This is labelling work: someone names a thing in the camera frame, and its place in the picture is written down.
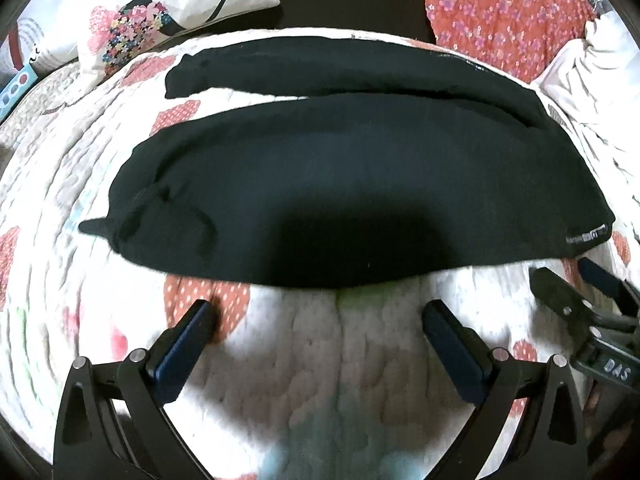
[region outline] bed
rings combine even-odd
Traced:
[[[110,362],[148,347],[202,297],[220,302],[223,322],[166,410],[213,476],[334,478],[340,471],[351,478],[366,468],[370,478],[423,478],[471,411],[422,338],[425,302],[442,298],[489,345],[541,361],[571,348],[560,321],[530,293],[530,267],[550,267],[603,304],[571,261],[449,270],[338,291],[280,290],[155,272],[79,234],[79,221],[106,213],[113,177],[149,135],[274,99],[213,88],[166,100],[164,76],[181,56],[275,34],[439,48],[327,28],[204,36],[139,56],[71,106],[63,104],[65,86],[78,67],[68,65],[0,127],[0,142],[11,147],[0,182],[0,411],[46,460],[71,361],[81,354]],[[588,256],[637,283],[638,245],[622,224],[614,229]],[[585,398],[588,384],[576,379]],[[514,404],[484,473],[499,465],[523,408]],[[324,462],[309,458],[305,446]]]

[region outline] black garment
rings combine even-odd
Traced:
[[[353,44],[363,59],[372,45]],[[326,43],[318,45],[316,59],[330,59]],[[255,105],[165,128],[119,171],[108,216],[82,222],[81,231],[154,269],[302,287],[571,257],[608,239],[613,214],[535,94],[466,62],[443,61],[439,70],[428,61],[433,53],[419,50],[433,73],[414,77],[419,88],[411,92],[398,73],[410,75],[401,58],[413,61],[414,52],[394,50],[389,62],[380,57],[360,72],[347,67],[345,79],[340,70],[328,78],[325,66],[316,72],[312,58],[299,62],[293,50],[297,69],[278,63],[280,76],[270,81],[273,56],[264,56],[263,70],[252,57],[236,59],[238,80],[222,70],[231,62],[218,59],[209,81],[224,76],[233,88],[255,82],[270,93],[321,94],[323,86],[372,92]],[[168,92],[194,79],[191,71],[177,73],[168,77]],[[472,100],[476,78],[495,86]],[[505,99],[492,105],[482,102],[487,95]],[[507,110],[517,101],[516,117]]]

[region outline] floral dress print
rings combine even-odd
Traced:
[[[527,83],[595,17],[587,0],[424,1],[439,46]]]

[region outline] metal screw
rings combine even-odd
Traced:
[[[566,357],[560,354],[556,354],[554,355],[554,363],[556,364],[556,366],[562,368],[566,366]]]
[[[504,348],[498,347],[494,348],[491,352],[492,356],[496,361],[506,361],[509,358],[509,352],[507,352]]]
[[[72,367],[76,370],[79,370],[86,364],[86,357],[76,357],[74,361],[71,363]]]
[[[146,350],[144,348],[137,348],[129,354],[129,359],[135,363],[139,363],[146,357]]]

